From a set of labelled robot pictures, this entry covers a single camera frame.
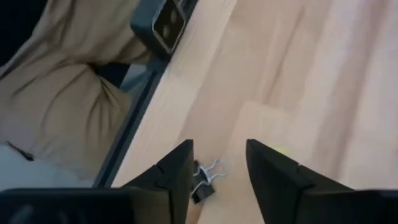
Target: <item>black object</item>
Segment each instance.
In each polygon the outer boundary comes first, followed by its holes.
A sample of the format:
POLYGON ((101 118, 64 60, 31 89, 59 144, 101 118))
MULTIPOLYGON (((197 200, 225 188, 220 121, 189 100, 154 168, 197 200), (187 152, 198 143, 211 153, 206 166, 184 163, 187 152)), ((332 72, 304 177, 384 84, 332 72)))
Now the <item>black object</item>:
POLYGON ((249 139, 249 176, 267 224, 398 223, 398 191, 345 187, 249 139))
POLYGON ((47 0, 0 1, 0 66, 30 38, 47 0))
POLYGON ((29 161, 29 162, 35 161, 35 157, 33 156, 33 154, 23 151, 22 149, 20 149, 17 146, 13 145, 9 141, 6 141, 6 143, 12 150, 14 150, 16 153, 21 155, 27 161, 29 161))
POLYGON ((0 194, 0 223, 185 223, 193 174, 186 140, 120 189, 20 189, 0 194))
MULTIPOLYGON (((193 161, 193 170, 198 170, 198 167, 199 167, 199 162, 193 161)), ((200 170, 200 172, 197 176, 192 177, 192 190, 195 190, 196 186, 198 186, 198 184, 200 182, 206 181, 206 180, 207 180, 206 174, 202 170, 200 170)), ((191 198, 192 198, 193 202, 196 204, 196 203, 200 203, 200 202, 204 201, 204 199, 210 197, 214 193, 215 193, 215 190, 211 184, 210 185, 202 185, 201 187, 197 188, 197 190, 192 193, 191 198)))
POLYGON ((127 71, 130 68, 130 65, 128 64, 116 62, 107 63, 106 65, 95 65, 93 63, 89 63, 88 65, 97 75, 105 78, 108 82, 118 88, 120 88, 124 77, 126 77, 127 71))
POLYGON ((187 18, 177 0, 141 1, 130 22, 137 37, 158 57, 170 59, 187 18))

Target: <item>binder clip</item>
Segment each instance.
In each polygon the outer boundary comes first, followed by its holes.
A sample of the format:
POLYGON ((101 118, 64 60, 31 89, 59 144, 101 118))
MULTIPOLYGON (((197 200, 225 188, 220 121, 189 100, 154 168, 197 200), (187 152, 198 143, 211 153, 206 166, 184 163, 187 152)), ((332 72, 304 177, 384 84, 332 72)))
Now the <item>binder clip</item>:
POLYGON ((214 160, 210 167, 203 167, 196 160, 193 161, 193 165, 194 173, 192 177, 191 198, 193 199, 193 202, 197 204, 215 193, 211 182, 217 177, 226 176, 227 171, 226 164, 220 159, 214 160), (224 171, 218 174, 211 174, 210 171, 216 167, 217 163, 220 163, 223 166, 224 171))

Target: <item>metal clip handle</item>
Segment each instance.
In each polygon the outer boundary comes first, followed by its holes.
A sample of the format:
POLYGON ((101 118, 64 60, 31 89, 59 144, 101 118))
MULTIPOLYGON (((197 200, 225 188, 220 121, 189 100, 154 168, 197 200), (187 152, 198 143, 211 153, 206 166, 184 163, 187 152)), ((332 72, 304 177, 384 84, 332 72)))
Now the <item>metal clip handle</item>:
POLYGON ((215 159, 213 161, 213 164, 207 168, 204 168, 203 166, 198 166, 197 171, 193 174, 193 176, 194 177, 198 176, 200 174, 200 171, 202 171, 205 174, 206 180, 199 182, 199 184, 192 190, 191 196, 199 189, 200 186, 202 186, 202 185, 209 186, 209 185, 211 185, 211 182, 213 181, 213 179, 215 179, 216 177, 224 177, 224 176, 228 175, 226 164, 225 164, 224 160, 221 160, 221 159, 215 159), (211 175, 210 171, 216 167, 217 163, 221 163, 224 172, 211 175))

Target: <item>khaki pants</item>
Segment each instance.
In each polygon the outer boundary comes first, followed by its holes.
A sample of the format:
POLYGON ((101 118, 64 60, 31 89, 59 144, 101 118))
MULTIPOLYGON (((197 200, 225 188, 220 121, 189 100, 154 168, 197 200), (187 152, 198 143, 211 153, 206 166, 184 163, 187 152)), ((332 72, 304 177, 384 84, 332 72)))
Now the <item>khaki pants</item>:
POLYGON ((138 0, 49 0, 32 37, 0 69, 0 141, 94 179, 131 97, 87 63, 144 63, 129 28, 138 0))

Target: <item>light wood laminate floor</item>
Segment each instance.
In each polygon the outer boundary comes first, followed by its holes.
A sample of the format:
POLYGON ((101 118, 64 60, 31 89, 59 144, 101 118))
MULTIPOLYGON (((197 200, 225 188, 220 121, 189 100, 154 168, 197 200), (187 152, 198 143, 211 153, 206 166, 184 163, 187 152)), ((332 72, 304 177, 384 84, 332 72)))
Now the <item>light wood laminate floor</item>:
POLYGON ((398 1, 199 0, 114 180, 185 139, 224 158, 188 223, 262 223, 245 142, 255 138, 355 188, 398 189, 398 1))

